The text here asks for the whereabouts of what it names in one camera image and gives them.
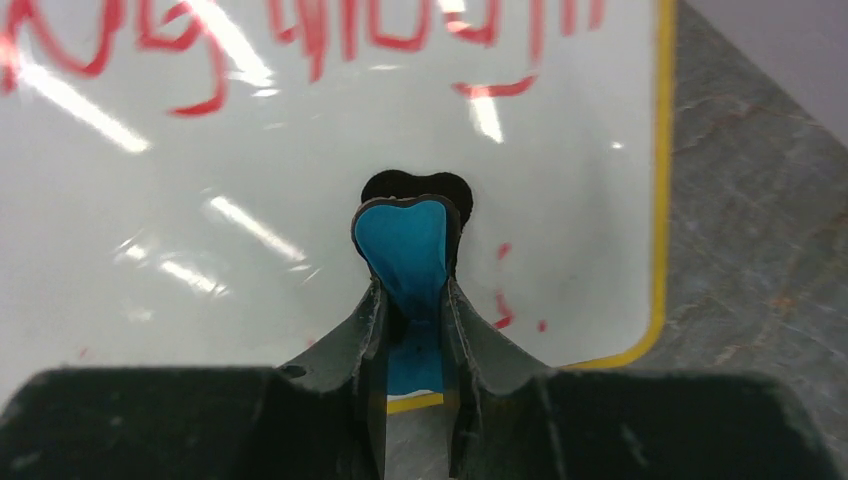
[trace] scratch mark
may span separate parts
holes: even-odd
[[[322,268],[324,268],[324,267],[318,267],[317,269],[315,269],[315,271],[312,272],[312,274],[310,274],[308,277],[306,277],[305,280],[300,282],[300,285],[298,285],[298,286],[302,287],[302,286],[306,285],[306,282],[312,280],[312,277],[314,277],[315,275],[318,275],[318,272],[320,272]]]
[[[630,449],[630,454],[633,455],[633,459],[636,460],[636,463],[638,463],[641,467],[647,467],[648,459],[645,458],[642,442],[639,441],[633,430],[630,430],[630,427],[624,423],[621,424],[621,438],[623,438],[625,443],[627,443],[627,446]]]
[[[771,301],[772,306],[778,307],[781,310],[785,311],[795,306],[796,302],[794,299],[781,295],[780,297],[775,298]]]
[[[710,103],[710,102],[718,102],[718,101],[728,101],[732,103],[736,103],[737,105],[744,105],[744,102],[740,101],[738,98],[729,94],[719,94],[719,95],[710,95],[708,97],[703,97],[695,100],[694,102],[690,102],[685,105],[681,105],[677,108],[677,113],[683,113],[688,110],[692,110],[693,108],[700,107],[701,105]]]
[[[824,340],[817,338],[817,337],[815,337],[815,336],[813,336],[813,335],[811,335],[811,334],[809,334],[809,333],[807,333],[807,332],[805,332],[805,331],[803,331],[799,328],[793,327],[791,325],[783,324],[783,328],[785,328],[789,331],[795,332],[798,335],[801,335],[802,337],[811,340],[812,342],[816,343],[818,346],[820,346],[820,347],[824,348],[825,350],[827,350],[828,352],[830,352],[836,359],[838,359],[842,363],[848,365],[848,358],[846,358],[845,354],[834,349],[834,348],[832,348],[830,345],[825,343]]]
[[[23,470],[26,467],[37,462],[39,458],[41,458],[41,452],[30,453],[29,455],[22,455],[20,457],[17,457],[12,460],[12,470]]]
[[[548,387],[542,383],[543,381],[544,380],[540,378],[535,380],[536,390],[539,394],[539,400],[542,401],[542,408],[550,419],[554,416],[554,408],[553,403],[551,402],[550,393],[548,392]],[[559,429],[557,428],[556,423],[551,420],[548,420],[545,423],[547,423],[548,438],[550,439],[551,446],[555,452],[562,452],[562,440],[560,439]],[[562,457],[562,455],[554,455],[554,466],[556,467],[558,478],[566,478],[565,461]]]
[[[738,352],[740,348],[742,348],[742,347],[739,346],[739,345],[730,345],[728,347],[724,347],[724,351],[721,352],[715,358],[715,361],[713,362],[713,366],[717,367],[717,366],[723,364],[724,362],[730,360],[731,358],[733,358],[734,355],[736,355],[736,352]]]

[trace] screw hole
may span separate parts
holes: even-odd
[[[300,365],[285,365],[280,368],[280,371],[283,376],[289,380],[294,380],[295,378],[300,378],[306,375],[306,369]]]

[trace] blue sponge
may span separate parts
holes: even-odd
[[[353,226],[362,256],[409,319],[402,342],[389,352],[389,395],[443,390],[438,326],[447,228],[445,206],[434,200],[373,205]]]

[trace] blue foam pad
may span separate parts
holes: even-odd
[[[389,395],[442,392],[439,301],[448,279],[447,212],[425,200],[409,207],[374,205],[353,235],[365,260],[409,319],[403,341],[389,351]]]

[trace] red handwritten text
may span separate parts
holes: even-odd
[[[224,105],[227,98],[226,60],[224,51],[218,40],[209,32],[205,22],[188,2],[180,2],[165,13],[162,25],[168,24],[183,15],[189,15],[191,20],[185,32],[177,37],[168,37],[157,33],[153,25],[153,0],[139,1],[138,14],[138,46],[142,50],[156,49],[167,52],[184,52],[191,48],[201,35],[206,37],[209,56],[212,59],[212,70],[215,75],[215,92],[209,100],[191,107],[171,110],[175,115],[204,115],[216,112]]]
[[[18,81],[20,60],[17,57],[18,32],[24,22],[32,24],[35,36],[41,40],[47,54],[62,68],[85,77],[96,77],[106,69],[106,63],[112,53],[115,33],[124,22],[123,0],[104,0],[101,12],[100,35],[97,52],[89,63],[71,57],[59,46],[54,35],[50,32],[47,22],[42,18],[41,11],[33,0],[12,0],[6,13],[5,40],[11,52],[3,65],[3,91],[15,89]]]
[[[85,62],[72,57],[59,45],[44,19],[43,12],[37,6],[37,0],[11,0],[6,13],[5,32],[0,32],[0,45],[3,46],[3,92],[9,93],[17,87],[20,74],[20,53],[17,45],[22,26],[27,23],[32,26],[35,37],[59,67],[80,76],[97,77],[106,69],[112,54],[115,34],[124,24],[126,4],[131,1],[133,0],[102,1],[97,50],[91,61]],[[216,35],[210,31],[201,11],[211,8],[215,0],[181,1],[167,10],[160,21],[155,21],[153,18],[154,0],[135,1],[138,4],[135,26],[137,45],[140,50],[185,52],[202,38],[209,52],[214,83],[211,97],[192,106],[175,108],[171,110],[171,113],[180,116],[196,116],[220,110],[227,97],[227,60],[221,45],[222,39],[216,38]],[[283,45],[299,40],[301,51],[310,62],[309,81],[313,83],[319,81],[324,73],[330,38],[328,0],[291,0],[295,7],[295,18],[292,19],[291,24],[286,22],[283,0],[266,1],[272,38]],[[413,31],[406,36],[384,31],[382,1],[391,0],[338,0],[341,9],[339,38],[342,43],[342,58],[345,61],[355,60],[357,56],[357,22],[360,9],[365,10],[366,38],[374,47],[408,53],[419,52],[426,47],[433,23],[431,18],[434,8],[433,0],[418,0],[417,20]],[[444,27],[459,41],[480,45],[483,48],[494,47],[503,20],[503,1],[486,0],[486,14],[482,25],[477,27],[464,22],[459,12],[443,12]],[[456,92],[469,98],[516,96],[533,86],[542,70],[547,2],[546,0],[524,0],[524,2],[529,9],[528,73],[514,83],[472,85],[467,82],[455,82],[452,87]],[[606,1],[584,0],[584,2],[589,4],[588,30],[599,29],[606,16]],[[562,35],[571,36],[577,31],[578,4],[580,3],[579,0],[560,0],[560,33]],[[189,20],[182,34],[169,36],[161,32],[162,27],[181,17],[187,17]]]

